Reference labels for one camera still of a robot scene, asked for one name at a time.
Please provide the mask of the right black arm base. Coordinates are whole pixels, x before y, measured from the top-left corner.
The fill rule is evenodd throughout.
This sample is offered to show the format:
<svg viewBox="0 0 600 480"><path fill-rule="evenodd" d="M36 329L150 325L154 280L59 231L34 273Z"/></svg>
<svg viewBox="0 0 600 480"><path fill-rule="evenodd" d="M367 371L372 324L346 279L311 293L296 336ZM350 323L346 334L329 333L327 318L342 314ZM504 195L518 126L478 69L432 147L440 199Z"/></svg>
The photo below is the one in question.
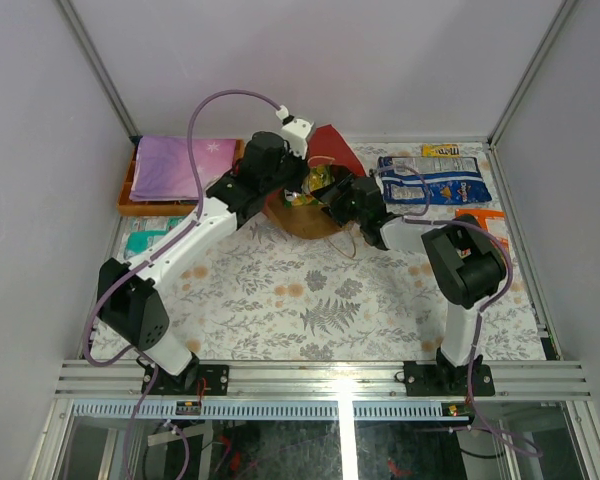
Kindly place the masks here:
<svg viewBox="0 0 600 480"><path fill-rule="evenodd" d="M488 365L479 355L469 366L453 367L445 359L435 363L405 361L402 377L394 375L394 380L402 383L406 394L411 397L468 396L468 375L471 375L472 392L475 397L493 397L495 387L493 375Z"/></svg>

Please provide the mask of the teal red snack packet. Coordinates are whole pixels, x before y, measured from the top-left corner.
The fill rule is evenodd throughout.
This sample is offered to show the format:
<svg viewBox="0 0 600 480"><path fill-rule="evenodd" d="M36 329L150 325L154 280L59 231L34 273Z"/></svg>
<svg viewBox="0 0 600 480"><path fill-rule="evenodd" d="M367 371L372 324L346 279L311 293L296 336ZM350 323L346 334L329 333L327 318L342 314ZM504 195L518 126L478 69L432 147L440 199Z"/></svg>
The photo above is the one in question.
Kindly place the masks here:
<svg viewBox="0 0 600 480"><path fill-rule="evenodd" d="M119 256L128 260L161 240L179 225L183 216L133 217L123 234Z"/></svg>

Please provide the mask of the red brown paper bag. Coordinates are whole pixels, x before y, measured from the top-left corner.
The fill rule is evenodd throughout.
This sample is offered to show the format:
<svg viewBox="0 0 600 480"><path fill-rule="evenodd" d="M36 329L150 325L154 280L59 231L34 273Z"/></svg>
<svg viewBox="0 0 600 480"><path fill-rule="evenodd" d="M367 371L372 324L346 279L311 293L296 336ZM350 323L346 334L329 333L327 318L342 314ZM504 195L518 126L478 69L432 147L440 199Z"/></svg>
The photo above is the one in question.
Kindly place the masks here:
<svg viewBox="0 0 600 480"><path fill-rule="evenodd" d="M347 167L356 176L364 176L365 169L342 135L332 126L318 127L309 141L309 168L318 165ZM286 207L284 190L268 197L263 213L278 228L303 240L325 239L343 230L323 211L323 204Z"/></svg>

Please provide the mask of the blue Doritos chip bag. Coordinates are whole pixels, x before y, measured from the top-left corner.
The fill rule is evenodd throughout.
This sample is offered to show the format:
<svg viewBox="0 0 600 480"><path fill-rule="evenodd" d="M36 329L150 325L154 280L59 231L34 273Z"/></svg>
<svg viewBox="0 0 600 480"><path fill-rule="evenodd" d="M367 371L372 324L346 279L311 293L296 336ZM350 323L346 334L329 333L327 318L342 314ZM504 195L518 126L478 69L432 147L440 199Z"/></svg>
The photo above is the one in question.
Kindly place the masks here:
<svg viewBox="0 0 600 480"><path fill-rule="evenodd" d="M402 205L488 203L492 195L475 157L384 156L375 169L384 200Z"/></svg>

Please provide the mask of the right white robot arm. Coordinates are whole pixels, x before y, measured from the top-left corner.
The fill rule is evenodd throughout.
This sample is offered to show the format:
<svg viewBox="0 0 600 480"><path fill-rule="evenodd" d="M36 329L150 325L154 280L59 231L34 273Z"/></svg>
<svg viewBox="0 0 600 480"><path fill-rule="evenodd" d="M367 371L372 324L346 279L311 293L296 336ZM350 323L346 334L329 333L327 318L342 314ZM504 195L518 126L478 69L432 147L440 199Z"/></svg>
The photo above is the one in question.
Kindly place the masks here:
<svg viewBox="0 0 600 480"><path fill-rule="evenodd" d="M337 224L356 223L369 245L427 257L448 302L436 382L447 394L462 392L472 380L483 313L512 283L507 249L469 214L427 220L423 211L410 215L389 211L376 180L345 167L337 166L334 181L311 194Z"/></svg>

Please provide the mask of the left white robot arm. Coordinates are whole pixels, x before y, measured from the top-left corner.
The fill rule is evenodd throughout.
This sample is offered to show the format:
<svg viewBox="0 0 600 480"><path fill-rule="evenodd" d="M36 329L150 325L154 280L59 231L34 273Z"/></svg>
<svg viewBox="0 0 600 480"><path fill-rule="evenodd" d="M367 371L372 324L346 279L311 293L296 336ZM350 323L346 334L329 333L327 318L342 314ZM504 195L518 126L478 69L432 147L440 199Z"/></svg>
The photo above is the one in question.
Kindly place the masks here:
<svg viewBox="0 0 600 480"><path fill-rule="evenodd" d="M97 318L161 368L177 394L199 381L195 355L176 338L162 293L208 248L241 228L280 190L301 189L311 134L257 132L243 157L212 183L197 208L156 244L99 272Z"/></svg>

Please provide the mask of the orange snack packet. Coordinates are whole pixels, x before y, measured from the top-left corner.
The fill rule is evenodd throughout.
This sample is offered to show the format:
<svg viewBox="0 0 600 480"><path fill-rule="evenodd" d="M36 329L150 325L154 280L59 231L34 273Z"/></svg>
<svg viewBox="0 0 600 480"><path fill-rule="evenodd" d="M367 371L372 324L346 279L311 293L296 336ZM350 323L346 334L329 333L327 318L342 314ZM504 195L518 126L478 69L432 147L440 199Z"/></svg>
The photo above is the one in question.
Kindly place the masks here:
<svg viewBox="0 0 600 480"><path fill-rule="evenodd" d="M506 250L509 250L506 216L502 211L482 208L457 209L456 216L462 215L472 215L483 229L491 233Z"/></svg>

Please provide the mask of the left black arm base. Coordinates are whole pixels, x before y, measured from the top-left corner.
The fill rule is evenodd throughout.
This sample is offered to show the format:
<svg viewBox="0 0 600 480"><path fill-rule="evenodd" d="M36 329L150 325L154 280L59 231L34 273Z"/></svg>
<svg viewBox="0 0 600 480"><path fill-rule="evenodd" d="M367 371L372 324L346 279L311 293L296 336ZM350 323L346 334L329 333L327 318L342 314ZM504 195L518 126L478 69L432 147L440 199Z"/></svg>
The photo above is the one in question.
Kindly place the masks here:
<svg viewBox="0 0 600 480"><path fill-rule="evenodd" d="M195 354L190 355L190 362L182 373L171 375L161 367L157 377L151 382L155 368L148 362L136 359L136 363L144 369L142 393L160 396L226 396L230 380L230 367L224 364L200 363Z"/></svg>

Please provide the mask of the yellow M&M candy packet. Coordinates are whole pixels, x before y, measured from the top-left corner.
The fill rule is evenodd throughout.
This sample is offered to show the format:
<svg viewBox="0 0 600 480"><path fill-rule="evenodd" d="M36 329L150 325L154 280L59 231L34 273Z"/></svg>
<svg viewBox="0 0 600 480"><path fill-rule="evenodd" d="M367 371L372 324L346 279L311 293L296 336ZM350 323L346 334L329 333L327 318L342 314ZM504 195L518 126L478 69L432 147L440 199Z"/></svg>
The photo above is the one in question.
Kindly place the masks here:
<svg viewBox="0 0 600 480"><path fill-rule="evenodd" d="M457 144L423 144L421 148L423 157L455 158L460 156Z"/></svg>

